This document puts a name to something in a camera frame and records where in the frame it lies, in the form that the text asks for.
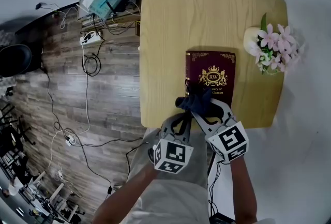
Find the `wooden floor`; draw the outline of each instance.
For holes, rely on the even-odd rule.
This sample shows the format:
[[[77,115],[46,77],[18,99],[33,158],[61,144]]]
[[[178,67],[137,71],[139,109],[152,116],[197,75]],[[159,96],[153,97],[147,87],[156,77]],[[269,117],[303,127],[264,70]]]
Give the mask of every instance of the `wooden floor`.
[[[51,79],[49,91],[54,99],[54,111],[63,127],[70,127],[78,133],[88,128],[85,110],[86,75],[81,65],[81,34],[76,14],[71,12],[66,22],[65,29],[61,30],[60,19],[45,18],[25,33],[24,37],[30,40],[37,37],[43,41],[42,59]],[[100,74],[88,78],[91,127],[88,132],[80,135],[82,143],[132,140],[143,136],[146,131],[140,122],[139,38],[129,36],[129,33],[126,35],[101,47]],[[87,50],[92,53],[97,49],[94,46]],[[36,142],[34,146],[24,145],[29,157],[28,166],[34,172],[46,171],[44,185],[49,192],[53,192],[59,185],[55,174],[62,169],[65,180],[72,182],[83,196],[74,198],[80,210],[86,212],[82,217],[83,222],[91,222],[95,210],[106,198],[110,184],[87,168],[82,149],[67,146],[62,133],[54,138],[53,160],[48,168],[51,142],[56,132],[53,127],[56,119],[51,112],[51,100],[47,93],[48,78],[41,70],[37,70],[18,76],[17,82],[14,95],[9,98],[16,107],[14,113],[23,115],[26,124],[32,128],[26,134]],[[0,101],[1,107],[4,104],[3,100]],[[121,185],[126,181],[128,173],[125,154],[139,145],[139,142],[114,142],[98,148],[85,147],[89,166],[113,185]],[[67,197],[69,192],[66,186],[61,195]]]

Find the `white vase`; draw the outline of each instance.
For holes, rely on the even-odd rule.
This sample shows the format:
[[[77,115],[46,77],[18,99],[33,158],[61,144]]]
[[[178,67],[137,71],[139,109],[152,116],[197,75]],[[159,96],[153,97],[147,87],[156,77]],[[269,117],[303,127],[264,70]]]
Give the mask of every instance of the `white vase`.
[[[246,29],[245,34],[244,34],[244,49],[246,50],[247,53],[249,53],[249,51],[252,49],[249,42],[257,41],[259,30],[260,30],[260,28],[258,28],[258,27],[250,27],[250,28]]]

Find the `wooden table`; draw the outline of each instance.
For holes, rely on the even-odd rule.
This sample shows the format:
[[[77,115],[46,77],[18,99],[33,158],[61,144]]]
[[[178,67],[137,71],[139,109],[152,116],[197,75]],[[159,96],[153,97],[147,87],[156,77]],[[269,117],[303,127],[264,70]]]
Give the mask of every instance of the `wooden table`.
[[[142,0],[140,107],[145,127],[160,127],[180,112],[185,96],[185,51],[236,53],[232,110],[245,128],[272,124],[284,75],[261,75],[243,47],[244,32],[267,23],[287,25],[284,0]]]

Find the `black and white marker cube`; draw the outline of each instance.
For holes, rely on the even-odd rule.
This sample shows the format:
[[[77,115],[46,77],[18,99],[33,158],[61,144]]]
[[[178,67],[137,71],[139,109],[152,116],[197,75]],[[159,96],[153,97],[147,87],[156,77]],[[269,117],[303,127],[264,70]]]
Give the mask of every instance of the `black and white marker cube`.
[[[160,139],[154,149],[154,168],[159,171],[179,173],[189,162],[193,147]]]
[[[207,141],[226,163],[248,152],[248,137],[241,122],[213,135]]]

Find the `maroon book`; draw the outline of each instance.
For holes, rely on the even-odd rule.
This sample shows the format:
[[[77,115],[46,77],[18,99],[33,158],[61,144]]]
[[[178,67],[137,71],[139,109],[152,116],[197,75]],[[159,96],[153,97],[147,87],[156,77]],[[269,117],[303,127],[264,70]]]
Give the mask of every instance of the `maroon book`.
[[[212,98],[231,107],[236,56],[230,52],[186,51],[186,79],[212,89]]]

